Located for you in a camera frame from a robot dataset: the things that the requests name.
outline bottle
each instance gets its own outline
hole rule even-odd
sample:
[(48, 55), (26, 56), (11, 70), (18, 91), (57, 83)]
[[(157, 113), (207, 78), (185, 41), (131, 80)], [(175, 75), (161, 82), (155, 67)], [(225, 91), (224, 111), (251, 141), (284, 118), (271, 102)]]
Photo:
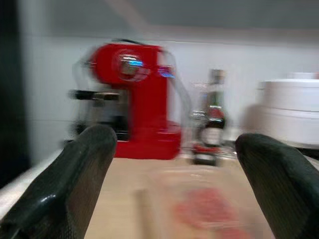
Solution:
[(226, 118), (223, 112), (223, 70), (212, 70), (207, 86), (207, 121), (199, 128), (198, 138), (206, 147), (219, 147), (223, 143)]

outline coffee machine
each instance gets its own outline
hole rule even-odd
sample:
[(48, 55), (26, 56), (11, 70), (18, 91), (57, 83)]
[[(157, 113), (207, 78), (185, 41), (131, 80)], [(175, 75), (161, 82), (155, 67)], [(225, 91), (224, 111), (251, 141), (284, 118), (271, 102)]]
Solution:
[[(96, 49), (87, 63), (94, 78), (107, 87), (100, 92), (73, 91), (78, 100), (93, 100), (92, 113), (77, 125), (77, 132), (91, 124), (108, 124), (118, 137), (115, 157), (174, 158), (181, 126), (167, 119), (168, 83), (176, 79), (173, 67), (159, 63), (163, 54), (161, 47), (145, 44), (117, 42)], [(109, 101), (117, 105), (116, 114), (103, 107)], [(99, 120), (102, 114), (113, 115)]]

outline countertop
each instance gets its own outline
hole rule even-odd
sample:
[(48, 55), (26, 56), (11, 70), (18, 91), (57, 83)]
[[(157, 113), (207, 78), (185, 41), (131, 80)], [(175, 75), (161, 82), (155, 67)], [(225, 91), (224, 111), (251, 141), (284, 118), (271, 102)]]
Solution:
[[(32, 180), (40, 174), (60, 153), (52, 154), (45, 162), (27, 171), (0, 190), (0, 218), (18, 200)], [(85, 239), (157, 239), (157, 225), (148, 203), (146, 174), (153, 169), (186, 166), (189, 160), (177, 157), (174, 160), (137, 160), (114, 158), (92, 215)], [(232, 170), (248, 189), (252, 199), (254, 227), (263, 235), (259, 239), (271, 239), (271, 231), (254, 197), (248, 180), (238, 160), (224, 160), (222, 166)]]

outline white wall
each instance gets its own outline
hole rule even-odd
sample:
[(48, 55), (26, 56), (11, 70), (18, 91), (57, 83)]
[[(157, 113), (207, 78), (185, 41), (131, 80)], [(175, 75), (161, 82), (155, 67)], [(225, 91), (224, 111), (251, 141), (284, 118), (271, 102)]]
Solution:
[[(166, 47), (176, 57), (177, 70), (194, 102), (199, 96), (194, 91), (194, 83), (206, 82), (210, 69), (226, 70), (226, 109), (233, 125), (239, 127), (245, 109), (259, 100), (259, 82), (283, 78), (288, 72), (319, 70), (317, 31), (173, 26), (148, 26), (145, 31), (138, 29), (138, 24), (127, 22), (103, 0), (86, 1), (91, 9), (84, 13), (86, 19), (83, 22), (90, 24), (83, 26), (82, 31), (77, 23), (64, 26), (61, 21), (76, 19), (76, 14), (81, 11), (59, 11), (52, 2), (55, 1), (20, 1), (26, 102), (34, 163), (70, 138), (69, 126), (78, 109), (78, 103), (67, 96), (70, 89), (76, 89), (72, 65), (92, 47), (109, 42), (111, 38), (141, 39)], [(179, 120), (181, 105), (178, 101), (171, 102), (175, 107), (170, 117)]]

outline raw meat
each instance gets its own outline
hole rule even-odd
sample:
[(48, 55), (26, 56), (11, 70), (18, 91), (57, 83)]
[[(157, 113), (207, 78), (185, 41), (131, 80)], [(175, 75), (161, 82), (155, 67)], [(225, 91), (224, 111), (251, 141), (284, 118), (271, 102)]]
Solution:
[(175, 206), (175, 212), (180, 220), (196, 228), (236, 221), (235, 212), (215, 188), (189, 191), (186, 199)]

